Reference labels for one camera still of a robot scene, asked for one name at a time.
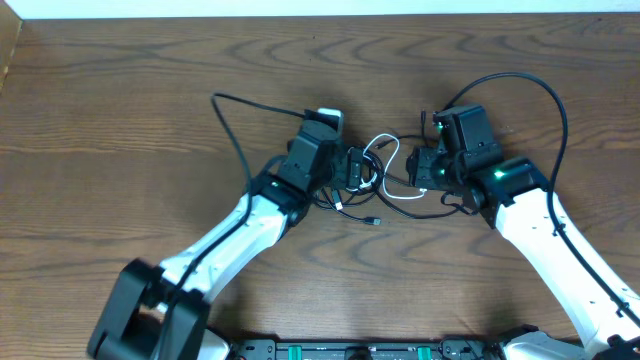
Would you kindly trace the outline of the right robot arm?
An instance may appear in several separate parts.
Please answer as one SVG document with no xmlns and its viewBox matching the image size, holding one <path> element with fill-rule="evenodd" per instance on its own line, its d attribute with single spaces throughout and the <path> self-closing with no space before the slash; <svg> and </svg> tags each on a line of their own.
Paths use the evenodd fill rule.
<svg viewBox="0 0 640 360">
<path fill-rule="evenodd" d="M 496 359 L 636 359 L 639 296 L 591 246 L 549 181 L 527 158 L 505 159 L 485 109 L 450 107 L 433 115 L 436 147 L 406 161 L 411 185 L 450 192 L 515 246 L 562 306 L 580 342 L 522 326 L 498 340 Z"/>
</svg>

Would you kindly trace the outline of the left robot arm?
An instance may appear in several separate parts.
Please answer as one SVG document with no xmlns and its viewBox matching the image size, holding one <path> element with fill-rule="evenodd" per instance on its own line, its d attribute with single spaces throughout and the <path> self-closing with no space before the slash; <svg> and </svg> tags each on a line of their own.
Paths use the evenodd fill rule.
<svg viewBox="0 0 640 360">
<path fill-rule="evenodd" d="M 328 109 L 306 119 L 274 174 L 260 172 L 234 210 L 198 242 L 152 266 L 119 274 L 89 339 L 93 359 L 225 359 L 230 344 L 208 328 L 214 299 L 260 252 L 306 215 L 335 176 L 344 120 Z"/>
</svg>

